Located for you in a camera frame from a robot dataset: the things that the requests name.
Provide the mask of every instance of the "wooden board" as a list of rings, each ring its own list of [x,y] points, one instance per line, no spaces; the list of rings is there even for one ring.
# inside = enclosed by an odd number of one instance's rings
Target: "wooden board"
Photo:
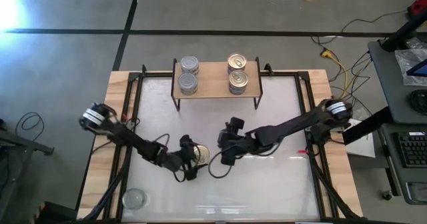
[[[328,82],[328,76],[326,75],[325,70],[283,71],[309,72],[316,105],[323,99],[328,99],[332,96]],[[111,73],[107,94],[105,96],[105,103],[112,106],[116,111],[122,110],[128,75],[129,71],[114,71]],[[97,137],[95,140],[95,146],[98,146],[105,141],[101,138],[102,137]],[[332,138],[338,141],[342,140],[342,137],[339,134],[334,134]],[[332,184],[335,190],[338,192],[338,194],[340,194],[341,198],[344,200],[344,202],[347,203],[347,205],[354,213],[362,216],[362,208],[360,207],[356,186],[354,185],[352,170],[350,168],[350,163],[348,162],[345,145],[328,142],[325,146],[325,149],[332,178]],[[87,172],[87,178],[84,183],[83,195],[81,197],[79,212],[77,215],[79,218],[85,217],[92,210],[93,206],[101,199],[101,196],[107,189],[113,155],[114,146],[111,145],[100,149],[91,156],[91,159],[89,160],[89,170]],[[322,197],[324,199],[324,205],[327,209],[326,214],[327,216],[331,216],[330,207],[328,204],[328,196],[323,188]]]
[[[193,95],[184,95],[179,90],[178,78],[182,74],[181,64],[175,64],[175,77],[173,84],[173,96],[176,99],[200,99],[200,98],[242,98],[259,97],[261,95],[260,78],[256,61],[248,61],[245,73],[249,81],[246,90],[241,95],[234,95],[228,90],[228,64],[227,62],[199,63],[197,77],[197,91]]]

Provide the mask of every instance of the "gray floor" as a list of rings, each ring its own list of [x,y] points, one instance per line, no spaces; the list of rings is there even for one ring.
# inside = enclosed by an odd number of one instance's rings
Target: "gray floor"
[[[339,31],[354,18],[373,19],[402,11],[414,0],[139,0],[132,29],[243,29],[262,31]],[[122,29],[131,0],[15,0],[15,14],[0,27],[42,29]],[[354,23],[348,31],[389,32],[405,23],[404,14],[373,24]],[[34,155],[10,216],[29,217],[42,201],[74,208],[93,136],[79,128],[78,117],[105,96],[121,35],[0,35],[0,117],[13,130],[22,114],[39,112],[46,124],[39,141],[56,148],[52,157]],[[347,67],[367,51],[373,38],[338,38],[328,45]],[[132,35],[120,70],[170,70],[173,58],[197,55],[201,61],[225,60],[234,51],[275,69],[326,69],[337,66],[319,56],[322,48],[308,37],[212,37]],[[376,72],[356,96],[371,111],[385,106]],[[332,85],[343,86],[341,76]],[[335,95],[340,92],[333,89]],[[383,221],[423,223],[425,207],[389,202],[383,170],[359,169],[354,179],[365,216]]]

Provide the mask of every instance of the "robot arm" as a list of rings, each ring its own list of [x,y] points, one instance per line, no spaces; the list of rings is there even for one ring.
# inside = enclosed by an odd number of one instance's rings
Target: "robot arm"
[[[106,135],[117,145],[131,145],[143,159],[154,165],[165,167],[173,173],[179,170],[184,171],[184,177],[187,180],[195,179],[197,170],[203,167],[203,165],[197,165],[200,157],[200,153],[197,152],[199,149],[188,135],[184,135],[179,140],[181,147],[179,151],[168,153],[165,145],[142,139],[129,130],[125,124],[118,121],[117,113],[105,104],[93,104],[80,117],[79,123],[84,130],[95,135]]]
[[[304,129],[310,129],[310,131],[308,131],[310,143],[323,145],[330,139],[331,129],[348,127],[348,120],[351,117],[352,106],[334,99],[323,100],[316,108],[299,117],[276,126],[269,125],[258,127],[257,129],[248,131],[244,135],[238,135],[238,130],[243,129],[244,121],[232,117],[230,122],[226,123],[226,128],[221,131],[218,138],[218,146],[221,148],[221,152],[218,154],[222,155],[221,163],[229,165],[231,168],[236,159],[239,159],[246,153],[260,156],[271,155],[279,147],[284,137]],[[360,217],[352,212],[332,187],[317,164],[313,153],[309,153],[309,158],[312,160],[310,163],[313,173],[322,182],[331,198],[342,210],[344,216],[346,218],[359,219]],[[216,178],[222,178],[225,177],[226,174],[220,177],[211,175]]]

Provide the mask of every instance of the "tin can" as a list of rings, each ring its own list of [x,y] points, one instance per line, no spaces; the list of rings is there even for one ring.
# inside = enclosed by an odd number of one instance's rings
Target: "tin can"
[[[235,70],[243,71],[246,66],[246,57],[239,53],[232,53],[227,58],[228,74]]]
[[[209,149],[204,145],[197,144],[193,148],[196,165],[207,165],[209,163]]]
[[[241,95],[245,92],[248,81],[248,74],[240,70],[232,71],[228,75],[228,89],[234,95]]]
[[[182,73],[199,73],[199,60],[194,56],[182,57],[180,64]]]
[[[194,74],[184,73],[178,77],[178,85],[184,95],[193,95],[197,91],[197,78]]]

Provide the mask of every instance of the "wheel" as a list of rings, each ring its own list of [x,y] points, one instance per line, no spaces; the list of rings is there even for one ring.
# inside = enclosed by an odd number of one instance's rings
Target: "wheel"
[[[387,201],[391,200],[393,197],[393,192],[391,190],[382,193],[382,198]]]
[[[237,117],[232,117],[230,119],[230,126],[235,127],[237,129],[243,129],[245,125],[245,121],[242,119],[238,119]]]

